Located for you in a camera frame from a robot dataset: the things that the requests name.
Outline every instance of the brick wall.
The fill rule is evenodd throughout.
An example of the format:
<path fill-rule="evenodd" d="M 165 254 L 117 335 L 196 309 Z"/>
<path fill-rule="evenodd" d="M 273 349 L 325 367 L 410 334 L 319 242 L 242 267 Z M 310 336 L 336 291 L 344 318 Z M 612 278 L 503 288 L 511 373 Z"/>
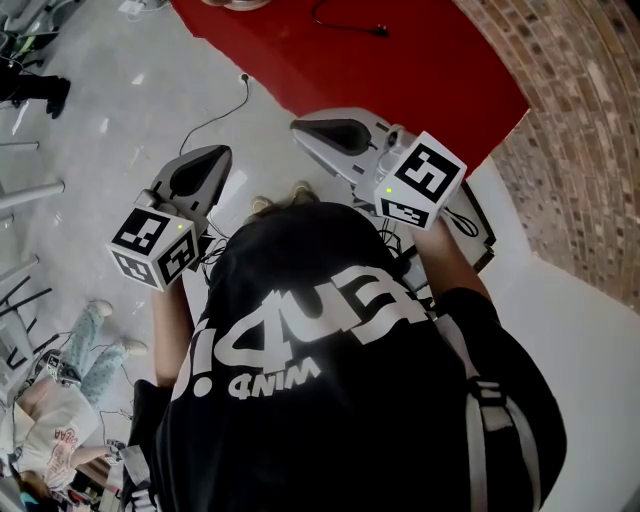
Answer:
<path fill-rule="evenodd" d="M 624 0 L 454 1 L 531 105 L 493 157 L 532 249 L 640 311 L 640 22 Z"/>

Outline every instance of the white cube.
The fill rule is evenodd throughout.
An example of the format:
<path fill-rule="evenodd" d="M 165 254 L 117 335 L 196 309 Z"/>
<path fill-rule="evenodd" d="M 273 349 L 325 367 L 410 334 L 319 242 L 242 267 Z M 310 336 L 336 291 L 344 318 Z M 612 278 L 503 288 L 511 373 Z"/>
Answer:
<path fill-rule="evenodd" d="M 198 257 L 193 222 L 144 206 L 134 207 L 106 245 L 123 276 L 160 291 Z"/>
<path fill-rule="evenodd" d="M 376 213 L 429 229 L 455 194 L 467 166 L 422 132 L 374 191 Z"/>

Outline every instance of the light blue jeans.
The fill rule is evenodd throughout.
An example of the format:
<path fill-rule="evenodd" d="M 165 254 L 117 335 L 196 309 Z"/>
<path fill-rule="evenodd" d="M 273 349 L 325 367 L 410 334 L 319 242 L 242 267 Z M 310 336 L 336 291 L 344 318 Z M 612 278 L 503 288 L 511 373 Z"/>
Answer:
<path fill-rule="evenodd" d="M 99 413 L 100 404 L 114 380 L 116 371 L 127 358 L 127 351 L 120 341 L 109 345 L 98 356 L 91 367 L 88 366 L 89 352 L 99 345 L 97 334 L 104 317 L 94 304 L 88 304 L 73 326 L 69 348 L 62 359 L 80 372 L 82 385 L 80 391 Z"/>

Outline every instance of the black t-shirt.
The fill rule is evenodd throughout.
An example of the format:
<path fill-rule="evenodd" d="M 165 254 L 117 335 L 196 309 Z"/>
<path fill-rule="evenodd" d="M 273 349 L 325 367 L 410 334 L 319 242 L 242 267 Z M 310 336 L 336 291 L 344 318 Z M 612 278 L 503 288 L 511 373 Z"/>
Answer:
<path fill-rule="evenodd" d="M 374 227 L 342 205 L 239 230 L 175 388 L 136 384 L 130 445 L 162 510 L 468 510 L 465 372 L 401 282 Z M 528 416 L 546 497 L 566 441 L 543 377 L 479 294 L 452 290 L 438 308 Z M 526 510 L 507 441 L 487 461 L 491 510 Z M 132 490 L 126 478 L 125 503 Z"/>

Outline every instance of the red carpet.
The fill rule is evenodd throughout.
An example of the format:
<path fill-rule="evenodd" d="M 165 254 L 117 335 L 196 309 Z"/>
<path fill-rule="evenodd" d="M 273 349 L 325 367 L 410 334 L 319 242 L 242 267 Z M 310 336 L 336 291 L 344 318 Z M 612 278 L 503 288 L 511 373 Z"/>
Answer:
<path fill-rule="evenodd" d="M 296 115 L 357 106 L 428 131 L 473 171 L 528 106 L 498 56 L 450 0 L 329 0 L 318 17 L 387 25 L 390 37 L 335 30 L 316 0 L 273 0 L 252 12 L 173 0 L 207 39 Z"/>

